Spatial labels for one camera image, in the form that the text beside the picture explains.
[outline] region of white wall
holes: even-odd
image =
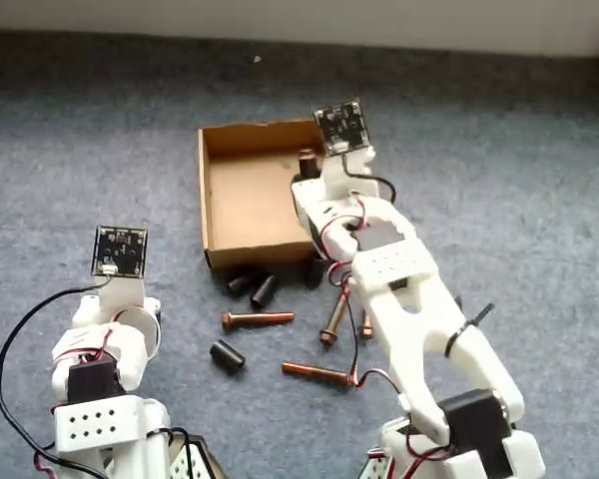
[[[0,28],[599,56],[599,0],[0,0]]]

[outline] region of gray carpet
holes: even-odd
[[[262,61],[253,63],[254,56]],[[164,304],[161,354],[140,393],[203,434],[234,478],[356,477],[396,417],[379,379],[341,393],[282,377],[324,352],[326,286],[284,288],[290,326],[240,331],[233,379],[209,360],[231,303],[210,280],[199,231],[199,126],[306,115],[360,96],[397,205],[525,395],[549,478],[599,478],[599,63],[378,49],[0,34],[0,344],[33,304],[90,281],[96,224],[150,230],[147,288]],[[52,438],[50,349],[77,298],[49,307],[8,358],[5,394]],[[385,366],[375,342],[362,367]],[[439,397],[465,387],[431,358]],[[0,416],[0,478],[38,477]]]

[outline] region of copper bolt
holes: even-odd
[[[271,326],[291,322],[295,317],[290,311],[250,312],[245,314],[234,314],[225,311],[222,313],[222,327],[225,330],[230,330],[242,326]]]
[[[348,300],[348,294],[350,290],[346,288],[339,294],[337,303],[332,309],[332,313],[328,317],[326,326],[319,332],[319,340],[324,346],[332,346],[337,341],[337,327],[343,317],[343,312],[346,308],[346,302]]]
[[[299,362],[283,362],[282,372],[284,374],[309,376],[319,381],[328,382],[339,386],[350,386],[350,377],[345,371],[325,369],[323,367],[311,366],[310,364],[301,364]]]
[[[299,150],[298,158],[300,161],[316,160],[317,154],[315,153],[313,148],[304,148],[302,150]]]
[[[357,335],[362,339],[372,338],[372,324],[370,315],[366,311],[363,313],[363,324],[357,328]]]

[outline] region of black cylinder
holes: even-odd
[[[256,269],[242,271],[227,283],[227,290],[233,296],[239,296],[262,277]]]
[[[303,283],[308,289],[316,289],[321,284],[326,269],[324,260],[314,254],[303,264]]]
[[[258,286],[256,292],[251,296],[251,306],[253,309],[263,309],[267,307],[273,299],[273,295],[278,289],[278,285],[278,279],[274,275],[269,274],[265,280],[262,281],[262,284]]]
[[[241,354],[221,339],[213,343],[209,352],[213,362],[228,374],[237,373],[247,362]]]
[[[299,174],[304,180],[313,180],[319,178],[319,168],[317,167],[317,159],[299,160]]]

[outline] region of cardboard box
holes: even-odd
[[[313,120],[198,131],[202,235],[211,269],[293,262],[313,246],[296,216],[298,152],[323,144]]]

